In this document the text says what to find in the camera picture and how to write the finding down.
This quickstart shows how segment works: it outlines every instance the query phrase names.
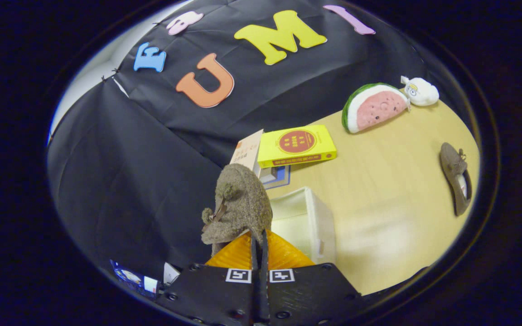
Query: green watermelon rind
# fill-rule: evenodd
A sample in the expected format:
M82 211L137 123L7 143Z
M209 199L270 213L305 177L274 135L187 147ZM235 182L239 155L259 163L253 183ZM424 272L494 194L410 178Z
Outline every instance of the green watermelon rind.
M348 101L346 101L346 105L343 106L343 110L342 110L342 126L344 129L346 129L347 132L350 132L350 129L348 128L348 110L350 108L350 103L352 102L352 100L362 91L365 91L366 89L369 89L369 88L372 88L375 86L379 86L379 85L391 87L391 88L395 89L396 91L400 91L396 87L389 85L387 83L383 83L383 82L367 83L364 86L358 88L356 91L354 91L354 93L352 93L352 95L350 95L350 97L348 98Z

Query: screw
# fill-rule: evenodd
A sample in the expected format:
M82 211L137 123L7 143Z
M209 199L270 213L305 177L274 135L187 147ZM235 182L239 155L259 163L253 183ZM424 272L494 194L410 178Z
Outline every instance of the screw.
M275 317L277 317L277 319L286 319L286 318L289 318L290 316L291 316L291 314L288 312L278 312L275 314Z

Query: wooden table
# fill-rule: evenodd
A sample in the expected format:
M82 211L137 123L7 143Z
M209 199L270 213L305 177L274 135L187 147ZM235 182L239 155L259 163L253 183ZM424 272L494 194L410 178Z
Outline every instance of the wooden table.
M313 123L327 126L338 157L292 165L290 184L267 193L276 198L307 186L325 202L334 216L336 266L365 295L410 278L454 242L472 203L455 216L440 147L448 142L464 149L473 191L479 149L442 101L413 105L411 112L358 134L348 134L341 117L340 111Z

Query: white wall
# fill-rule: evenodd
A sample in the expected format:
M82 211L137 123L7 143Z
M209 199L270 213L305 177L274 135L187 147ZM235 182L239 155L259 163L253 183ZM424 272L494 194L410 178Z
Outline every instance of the white wall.
M153 23L164 20L170 13L192 1L193 0L187 0L155 13L153 16L150 16L135 27L116 37L116 39L104 46L102 50L87 62L75 75L74 81L67 87L66 92L56 108L56 113L54 114L49 130L48 142L58 123L70 107L82 95L89 91L89 89L101 82L102 76L107 78L114 74L112 69L117 68L134 44L154 27Z

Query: brown slipper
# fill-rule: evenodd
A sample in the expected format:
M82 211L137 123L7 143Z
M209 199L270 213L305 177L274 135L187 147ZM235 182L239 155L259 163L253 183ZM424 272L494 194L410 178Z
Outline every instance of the brown slipper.
M454 207L456 216L464 213L470 204L472 197L472 186L467 171L467 163L464 161L466 155L462 149L458 152L449 143L444 143L440 149L440 162L444 175L454 193Z

